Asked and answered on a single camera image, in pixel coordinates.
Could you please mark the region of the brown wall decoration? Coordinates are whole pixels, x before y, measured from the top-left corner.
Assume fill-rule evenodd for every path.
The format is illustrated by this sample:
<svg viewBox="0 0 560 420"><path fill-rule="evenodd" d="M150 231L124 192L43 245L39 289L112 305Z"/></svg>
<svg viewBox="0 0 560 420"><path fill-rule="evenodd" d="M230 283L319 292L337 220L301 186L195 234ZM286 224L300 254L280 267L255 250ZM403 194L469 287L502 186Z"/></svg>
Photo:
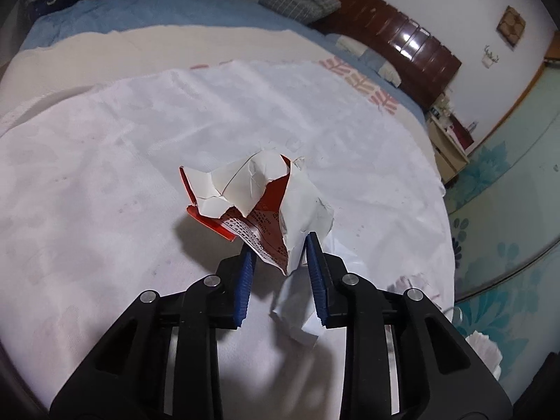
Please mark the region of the brown wall decoration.
<svg viewBox="0 0 560 420"><path fill-rule="evenodd" d="M526 21L520 13L508 6L498 22L496 30L511 48L515 48L525 32L525 27Z"/></svg>

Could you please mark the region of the red box on nightstand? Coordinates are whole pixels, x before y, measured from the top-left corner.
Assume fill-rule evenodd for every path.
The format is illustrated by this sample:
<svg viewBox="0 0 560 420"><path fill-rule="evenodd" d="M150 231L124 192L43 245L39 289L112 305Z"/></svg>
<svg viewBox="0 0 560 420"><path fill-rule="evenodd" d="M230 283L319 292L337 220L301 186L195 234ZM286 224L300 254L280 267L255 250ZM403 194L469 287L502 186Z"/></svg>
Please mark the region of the red box on nightstand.
<svg viewBox="0 0 560 420"><path fill-rule="evenodd" d="M474 144L474 139L471 133L460 123L454 114L449 116L450 126L452 133L455 135L456 140L459 142L463 150L467 150Z"/></svg>

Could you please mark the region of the white tissue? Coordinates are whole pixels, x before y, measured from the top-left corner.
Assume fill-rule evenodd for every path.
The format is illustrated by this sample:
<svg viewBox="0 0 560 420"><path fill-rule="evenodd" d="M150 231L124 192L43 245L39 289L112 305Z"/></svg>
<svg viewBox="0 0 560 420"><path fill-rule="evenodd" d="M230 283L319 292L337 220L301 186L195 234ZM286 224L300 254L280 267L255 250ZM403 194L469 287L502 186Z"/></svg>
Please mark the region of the white tissue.
<svg viewBox="0 0 560 420"><path fill-rule="evenodd" d="M457 330L467 330L467 317L459 307L448 308L444 315L452 321ZM469 332L465 339L492 373L493 377L499 380L502 373L503 354L499 350L497 343L491 340L488 335L478 330Z"/></svg>

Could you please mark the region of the white paper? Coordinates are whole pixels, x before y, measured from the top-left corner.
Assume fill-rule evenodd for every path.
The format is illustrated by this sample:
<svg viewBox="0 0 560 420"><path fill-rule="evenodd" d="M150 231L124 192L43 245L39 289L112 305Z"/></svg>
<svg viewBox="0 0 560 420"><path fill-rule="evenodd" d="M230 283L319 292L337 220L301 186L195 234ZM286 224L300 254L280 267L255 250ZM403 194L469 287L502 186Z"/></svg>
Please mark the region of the white paper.
<svg viewBox="0 0 560 420"><path fill-rule="evenodd" d="M280 290L272 317L301 344L315 344L325 330L345 328L351 336L352 351L356 352L361 345L379 346L384 327L383 303L376 287L364 278L364 262L332 236L321 249L327 266L327 326L321 324L316 314L305 245L299 266L288 275Z"/></svg>

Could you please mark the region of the frosted floral sliding door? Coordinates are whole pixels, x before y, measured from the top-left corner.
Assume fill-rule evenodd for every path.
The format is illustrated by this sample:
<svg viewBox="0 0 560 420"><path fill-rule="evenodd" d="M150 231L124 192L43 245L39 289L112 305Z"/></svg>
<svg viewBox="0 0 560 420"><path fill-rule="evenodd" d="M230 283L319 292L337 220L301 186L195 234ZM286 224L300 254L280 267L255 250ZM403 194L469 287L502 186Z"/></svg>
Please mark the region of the frosted floral sliding door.
<svg viewBox="0 0 560 420"><path fill-rule="evenodd" d="M503 355L512 400L559 349L559 67L545 66L445 196L456 255L458 330Z"/></svg>

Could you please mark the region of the white flat pillow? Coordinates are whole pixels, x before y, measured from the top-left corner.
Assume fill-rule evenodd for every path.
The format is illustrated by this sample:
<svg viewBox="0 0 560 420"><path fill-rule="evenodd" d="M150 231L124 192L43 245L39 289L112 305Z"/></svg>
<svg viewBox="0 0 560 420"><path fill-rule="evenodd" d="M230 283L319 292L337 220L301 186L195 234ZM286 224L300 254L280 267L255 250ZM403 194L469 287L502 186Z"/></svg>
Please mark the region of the white flat pillow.
<svg viewBox="0 0 560 420"><path fill-rule="evenodd" d="M328 41L333 42L337 48L353 55L360 62L374 70L386 82L392 84L394 87L400 87L401 77L399 72L383 55L380 55L380 53L369 48L366 44L349 36L330 33L325 35L325 37Z"/></svg>

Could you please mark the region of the red white torn carton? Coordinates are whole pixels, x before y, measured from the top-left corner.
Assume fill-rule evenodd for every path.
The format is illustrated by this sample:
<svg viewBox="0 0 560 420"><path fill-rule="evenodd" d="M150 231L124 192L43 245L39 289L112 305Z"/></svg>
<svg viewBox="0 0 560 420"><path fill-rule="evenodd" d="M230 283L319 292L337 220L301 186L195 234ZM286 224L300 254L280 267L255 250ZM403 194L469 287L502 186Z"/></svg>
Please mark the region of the red white torn carton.
<svg viewBox="0 0 560 420"><path fill-rule="evenodd" d="M304 158L262 150L213 171L180 167L196 222L228 241L240 238L266 264L288 276L305 239L330 233L334 210L310 181Z"/></svg>

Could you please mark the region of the cream bedside drawer cabinet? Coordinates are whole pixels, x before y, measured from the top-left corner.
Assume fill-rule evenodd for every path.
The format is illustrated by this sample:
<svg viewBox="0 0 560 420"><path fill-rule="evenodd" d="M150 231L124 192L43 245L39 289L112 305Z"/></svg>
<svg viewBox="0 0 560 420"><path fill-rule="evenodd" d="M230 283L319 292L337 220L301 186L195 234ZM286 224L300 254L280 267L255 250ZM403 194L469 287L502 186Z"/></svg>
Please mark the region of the cream bedside drawer cabinet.
<svg viewBox="0 0 560 420"><path fill-rule="evenodd" d="M465 150L457 139L450 119L426 113L429 139L435 152L436 167L444 185L454 180L470 163Z"/></svg>

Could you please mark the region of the grey checked pillow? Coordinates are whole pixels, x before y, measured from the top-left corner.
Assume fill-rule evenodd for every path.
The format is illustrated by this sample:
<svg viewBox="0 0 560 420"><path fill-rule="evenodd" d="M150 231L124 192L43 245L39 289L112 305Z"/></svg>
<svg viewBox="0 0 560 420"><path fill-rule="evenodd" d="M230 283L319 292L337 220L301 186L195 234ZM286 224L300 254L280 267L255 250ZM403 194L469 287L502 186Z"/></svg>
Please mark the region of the grey checked pillow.
<svg viewBox="0 0 560 420"><path fill-rule="evenodd" d="M312 24L342 7L340 0L259 0L258 3L303 25Z"/></svg>

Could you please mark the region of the wooden bed with headboard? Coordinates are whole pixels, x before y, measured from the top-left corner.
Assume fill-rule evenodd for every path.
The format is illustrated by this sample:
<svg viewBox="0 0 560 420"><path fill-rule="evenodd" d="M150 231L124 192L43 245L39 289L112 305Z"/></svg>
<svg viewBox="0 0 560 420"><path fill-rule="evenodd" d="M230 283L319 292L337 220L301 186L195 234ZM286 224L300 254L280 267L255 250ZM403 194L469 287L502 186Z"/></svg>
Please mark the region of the wooden bed with headboard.
<svg viewBox="0 0 560 420"><path fill-rule="evenodd" d="M460 69L461 61L426 28L384 0L339 0L337 12L314 22L372 48L396 67L404 91L428 110Z"/></svg>

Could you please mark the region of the white wall hook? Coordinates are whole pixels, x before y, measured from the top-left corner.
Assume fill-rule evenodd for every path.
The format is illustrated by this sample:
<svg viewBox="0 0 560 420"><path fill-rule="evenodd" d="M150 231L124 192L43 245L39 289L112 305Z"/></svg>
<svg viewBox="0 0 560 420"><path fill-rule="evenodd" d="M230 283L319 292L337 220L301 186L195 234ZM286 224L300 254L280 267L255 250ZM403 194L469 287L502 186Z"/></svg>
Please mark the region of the white wall hook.
<svg viewBox="0 0 560 420"><path fill-rule="evenodd" d="M486 68L490 68L499 62L499 56L491 51L489 44L484 48L481 62Z"/></svg>

